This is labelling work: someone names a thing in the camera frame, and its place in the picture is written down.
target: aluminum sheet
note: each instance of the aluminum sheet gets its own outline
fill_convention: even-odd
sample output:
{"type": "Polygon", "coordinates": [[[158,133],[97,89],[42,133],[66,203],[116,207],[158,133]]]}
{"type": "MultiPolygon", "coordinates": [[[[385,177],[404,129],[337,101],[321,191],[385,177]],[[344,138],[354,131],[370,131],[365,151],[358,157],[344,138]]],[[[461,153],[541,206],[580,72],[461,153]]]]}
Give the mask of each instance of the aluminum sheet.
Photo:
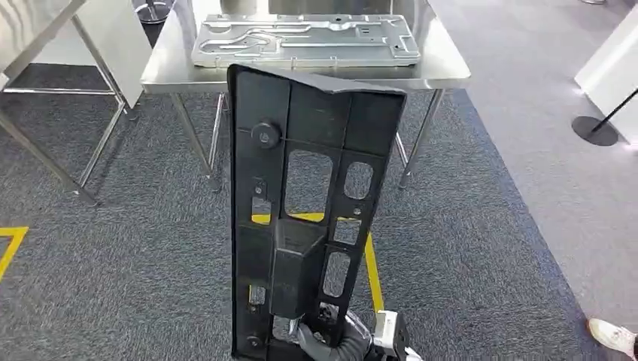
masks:
{"type": "Polygon", "coordinates": [[[420,59],[401,15],[209,15],[191,56],[207,68],[408,66],[420,59]]]}

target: yellow floor tape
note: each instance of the yellow floor tape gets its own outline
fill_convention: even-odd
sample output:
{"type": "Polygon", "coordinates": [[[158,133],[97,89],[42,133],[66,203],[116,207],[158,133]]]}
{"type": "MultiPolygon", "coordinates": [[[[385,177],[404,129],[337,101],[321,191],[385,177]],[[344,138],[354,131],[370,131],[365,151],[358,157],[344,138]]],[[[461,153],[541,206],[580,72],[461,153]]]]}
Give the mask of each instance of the yellow floor tape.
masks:
{"type": "Polygon", "coordinates": [[[5,271],[18,251],[27,231],[29,231],[29,227],[0,228],[0,237],[11,237],[9,247],[0,259],[0,281],[2,281],[2,276],[5,275],[5,271]]]}
{"type": "MultiPolygon", "coordinates": [[[[302,220],[310,220],[313,222],[319,222],[324,218],[323,213],[300,213],[291,214],[295,218],[302,220]]],[[[255,223],[269,224],[270,214],[253,214],[252,220],[255,223]]],[[[368,281],[370,282],[370,291],[372,293],[372,308],[375,312],[384,309],[383,294],[381,293],[381,282],[378,277],[377,260],[375,257],[375,248],[372,245],[372,234],[368,233],[368,239],[366,240],[366,268],[368,269],[368,281]]]]}

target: sneaker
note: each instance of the sneaker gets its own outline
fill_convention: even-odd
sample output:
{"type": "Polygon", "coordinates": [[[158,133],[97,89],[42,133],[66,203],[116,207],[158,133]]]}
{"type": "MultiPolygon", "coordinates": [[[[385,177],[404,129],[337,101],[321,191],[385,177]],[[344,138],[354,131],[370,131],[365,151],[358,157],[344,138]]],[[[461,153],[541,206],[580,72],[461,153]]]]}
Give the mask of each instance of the sneaker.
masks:
{"type": "Polygon", "coordinates": [[[624,327],[614,326],[609,322],[592,318],[587,322],[589,332],[596,341],[613,350],[626,353],[636,361],[633,347],[636,344],[636,334],[624,327]]]}

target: stainless steel table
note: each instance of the stainless steel table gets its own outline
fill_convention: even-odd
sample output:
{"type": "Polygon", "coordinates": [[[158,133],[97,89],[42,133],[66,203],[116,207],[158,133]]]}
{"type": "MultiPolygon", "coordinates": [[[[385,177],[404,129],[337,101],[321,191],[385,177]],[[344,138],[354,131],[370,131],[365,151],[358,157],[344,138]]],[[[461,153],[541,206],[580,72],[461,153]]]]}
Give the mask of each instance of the stainless steel table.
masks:
{"type": "Polygon", "coordinates": [[[102,138],[93,151],[89,164],[79,181],[75,181],[67,171],[37,145],[29,136],[0,111],[0,126],[38,157],[65,185],[91,205],[96,200],[84,189],[93,168],[113,132],[122,113],[134,117],[120,88],[115,83],[104,59],[87,34],[84,24],[75,16],[85,0],[0,0],[0,96],[3,93],[22,94],[75,94],[90,96],[114,96],[118,107],[106,127],[102,138]],[[31,63],[44,46],[55,38],[64,24],[71,21],[93,55],[97,68],[110,90],[94,89],[48,89],[48,88],[8,88],[11,81],[31,63]]]}
{"type": "Polygon", "coordinates": [[[296,68],[330,77],[340,77],[395,86],[402,89],[435,89],[421,125],[417,141],[408,158],[396,135],[401,160],[405,166],[400,186],[408,176],[425,140],[428,124],[441,103],[445,89],[463,88],[469,80],[469,69],[436,14],[425,0],[177,0],[142,75],[147,93],[170,93],[178,116],[207,177],[213,176],[220,107],[214,123],[211,151],[208,155],[199,142],[193,124],[181,100],[181,93],[220,92],[223,104],[226,70],[198,68],[190,54],[202,21],[209,14],[401,14],[408,22],[421,52],[421,61],[412,67],[396,68],[296,68]]]}

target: black plastic panel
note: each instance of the black plastic panel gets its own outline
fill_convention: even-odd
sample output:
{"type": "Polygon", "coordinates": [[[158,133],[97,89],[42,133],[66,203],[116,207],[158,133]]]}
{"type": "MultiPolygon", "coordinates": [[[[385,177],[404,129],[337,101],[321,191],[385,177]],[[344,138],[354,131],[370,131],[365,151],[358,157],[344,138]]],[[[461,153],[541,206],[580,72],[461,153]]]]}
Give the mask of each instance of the black plastic panel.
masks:
{"type": "Polygon", "coordinates": [[[240,65],[229,68],[228,83],[232,355],[304,359],[295,344],[272,336],[273,316],[302,317],[330,344],[340,339],[406,95],[348,80],[240,65]],[[325,155],[333,165],[325,215],[316,223],[291,217],[284,210],[288,158],[294,150],[325,155]],[[344,193],[348,168],[355,162],[371,169],[369,189],[361,199],[344,193]],[[270,202],[268,225],[251,219],[253,198],[270,202]],[[360,220],[358,232],[353,232],[356,240],[333,240],[339,217],[360,220]],[[323,289],[334,252],[349,259],[347,274],[339,277],[338,297],[323,289]],[[266,289],[262,305],[251,303],[251,285],[266,289]],[[320,317],[322,302],[339,308],[336,322],[320,317]]]}

